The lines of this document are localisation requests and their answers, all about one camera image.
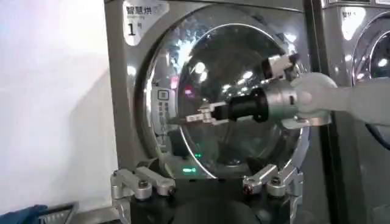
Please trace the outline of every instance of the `screw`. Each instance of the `screw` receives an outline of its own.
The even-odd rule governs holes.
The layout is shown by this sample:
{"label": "screw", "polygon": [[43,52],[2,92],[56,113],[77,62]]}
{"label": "screw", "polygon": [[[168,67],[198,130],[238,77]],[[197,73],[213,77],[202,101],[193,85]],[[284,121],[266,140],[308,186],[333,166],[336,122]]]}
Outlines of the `screw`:
{"label": "screw", "polygon": [[168,194],[173,196],[176,193],[176,187],[170,187],[168,190]]}
{"label": "screw", "polygon": [[140,180],[140,181],[138,182],[138,187],[139,187],[139,188],[147,188],[148,185],[149,185],[149,182],[147,182],[146,180]]}
{"label": "screw", "polygon": [[252,195],[254,192],[253,188],[249,185],[244,185],[244,194],[246,195]]}
{"label": "screw", "polygon": [[272,185],[276,185],[276,186],[279,186],[282,182],[280,181],[280,178],[279,177],[272,177],[271,179],[271,184]]}

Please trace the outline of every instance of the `white wall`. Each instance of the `white wall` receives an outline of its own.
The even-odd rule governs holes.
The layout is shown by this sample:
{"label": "white wall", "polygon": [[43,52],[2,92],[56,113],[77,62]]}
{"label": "white wall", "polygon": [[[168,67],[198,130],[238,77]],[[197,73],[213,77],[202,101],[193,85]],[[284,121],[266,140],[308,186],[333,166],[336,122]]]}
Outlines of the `white wall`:
{"label": "white wall", "polygon": [[0,1],[0,214],[108,206],[116,168],[103,0]]}

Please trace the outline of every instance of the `green indicator light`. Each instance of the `green indicator light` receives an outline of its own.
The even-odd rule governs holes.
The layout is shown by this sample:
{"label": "green indicator light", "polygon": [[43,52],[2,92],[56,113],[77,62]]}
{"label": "green indicator light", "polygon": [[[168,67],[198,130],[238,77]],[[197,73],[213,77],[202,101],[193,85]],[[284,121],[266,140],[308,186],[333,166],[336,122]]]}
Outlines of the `green indicator light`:
{"label": "green indicator light", "polygon": [[196,173],[196,168],[183,168],[184,173]]}

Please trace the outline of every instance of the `number 1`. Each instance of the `number 1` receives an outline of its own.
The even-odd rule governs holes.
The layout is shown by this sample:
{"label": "number 1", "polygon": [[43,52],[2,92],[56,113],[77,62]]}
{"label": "number 1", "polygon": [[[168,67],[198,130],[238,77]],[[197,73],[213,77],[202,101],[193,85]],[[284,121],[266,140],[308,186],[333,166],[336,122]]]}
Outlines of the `number 1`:
{"label": "number 1", "polygon": [[129,27],[130,27],[130,33],[129,33],[129,36],[135,36],[134,30],[133,30],[133,24],[132,24],[132,23],[130,23],[130,24],[129,24]]}

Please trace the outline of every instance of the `front-loading washing machine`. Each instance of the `front-loading washing machine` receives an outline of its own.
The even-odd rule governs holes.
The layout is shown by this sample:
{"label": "front-loading washing machine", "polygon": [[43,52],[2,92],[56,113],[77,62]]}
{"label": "front-loading washing machine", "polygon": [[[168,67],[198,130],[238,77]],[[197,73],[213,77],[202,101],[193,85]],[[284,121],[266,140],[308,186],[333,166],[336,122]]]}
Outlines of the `front-loading washing machine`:
{"label": "front-loading washing machine", "polygon": [[250,175],[248,159],[293,164],[306,182],[300,222],[328,222],[315,129],[308,150],[309,128],[169,122],[265,85],[267,58],[299,53],[296,71],[309,71],[301,1],[113,0],[105,12],[120,168],[158,158],[166,175],[195,179]]}
{"label": "front-loading washing machine", "polygon": [[[308,2],[316,27],[315,70],[329,74],[338,86],[390,77],[390,1]],[[389,223],[390,129],[335,113],[333,131],[329,145],[339,157],[332,161],[332,175],[342,174],[343,189],[336,190],[342,222]]]}

